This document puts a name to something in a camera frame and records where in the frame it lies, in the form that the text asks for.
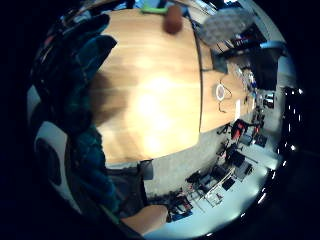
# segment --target desk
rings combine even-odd
[[[163,16],[114,11],[103,34],[118,44],[90,89],[94,123],[108,163],[172,154],[195,145],[200,124],[200,69],[190,22],[176,35]]]
[[[203,56],[203,59],[205,65],[208,65],[207,54]],[[215,70],[202,73],[203,95],[201,132],[207,132],[223,126],[252,111],[254,99],[249,96],[247,102],[245,102],[248,93],[244,90],[241,79],[233,73],[233,70],[234,69],[231,66],[228,66],[229,73],[227,75]],[[220,104],[221,109],[226,111],[226,113],[219,111],[219,101],[215,94],[213,94],[215,92],[215,90],[213,91],[213,87],[219,83],[220,78],[222,77],[222,84],[232,93],[231,99],[225,99]]]

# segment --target black chair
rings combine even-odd
[[[250,69],[255,77],[258,89],[276,90],[278,60],[287,56],[285,43],[268,41],[264,43],[244,44],[216,56],[237,64],[241,69]]]

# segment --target patterned fabric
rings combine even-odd
[[[226,8],[208,17],[199,29],[199,37],[209,46],[228,40],[253,23],[253,15],[242,8]]]
[[[72,158],[82,185],[94,200],[111,212],[116,212],[119,200],[112,180],[105,174],[105,156],[101,144],[101,135],[92,125],[75,138]]]
[[[105,14],[69,27],[56,23],[38,51],[31,80],[51,110],[50,120],[70,138],[73,170],[80,183],[94,200],[114,213],[119,200],[106,174],[101,135],[91,125],[88,96],[94,74],[116,45],[112,37],[101,35],[108,23]]]

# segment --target cable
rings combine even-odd
[[[228,89],[224,84],[222,84],[222,80],[223,80],[226,76],[227,76],[227,74],[223,75],[223,76],[220,78],[220,80],[219,80],[219,83],[220,83],[221,85],[223,85],[223,88],[226,89],[226,90],[230,93],[230,97],[228,97],[228,98],[223,98],[221,101],[219,101],[219,111],[220,111],[220,112],[223,112],[223,113],[227,113],[227,112],[224,111],[224,110],[221,110],[221,102],[222,102],[223,100],[230,100],[230,99],[232,99],[232,92],[231,92],[230,89]]]

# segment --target ceiling light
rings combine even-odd
[[[263,201],[263,199],[266,197],[266,193],[264,193],[262,196],[261,196],[261,198],[259,199],[259,201],[258,201],[258,204],[260,204],[262,201]]]

